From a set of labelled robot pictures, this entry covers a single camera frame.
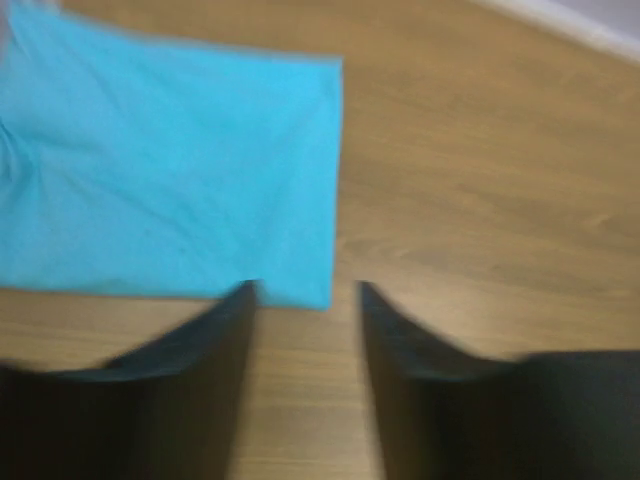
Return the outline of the turquoise t shirt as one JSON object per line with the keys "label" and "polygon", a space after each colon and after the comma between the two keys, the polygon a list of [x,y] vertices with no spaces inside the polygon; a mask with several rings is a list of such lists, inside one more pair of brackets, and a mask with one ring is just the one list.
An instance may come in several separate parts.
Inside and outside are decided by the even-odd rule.
{"label": "turquoise t shirt", "polygon": [[1,54],[1,283],[330,306],[337,57],[141,35],[26,1]]}

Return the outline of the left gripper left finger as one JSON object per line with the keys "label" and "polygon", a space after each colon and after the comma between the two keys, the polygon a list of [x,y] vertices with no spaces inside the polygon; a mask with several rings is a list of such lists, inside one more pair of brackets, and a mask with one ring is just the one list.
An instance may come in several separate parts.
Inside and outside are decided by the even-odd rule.
{"label": "left gripper left finger", "polygon": [[257,310],[241,283],[213,307],[111,359],[53,373],[77,408],[69,479],[224,479]]}

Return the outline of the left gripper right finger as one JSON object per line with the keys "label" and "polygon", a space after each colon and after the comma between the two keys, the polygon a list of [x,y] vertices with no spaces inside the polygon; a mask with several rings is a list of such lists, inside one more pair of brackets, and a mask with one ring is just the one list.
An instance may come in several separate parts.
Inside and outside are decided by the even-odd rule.
{"label": "left gripper right finger", "polygon": [[524,478],[510,405],[523,360],[469,353],[372,282],[359,311],[385,478]]}

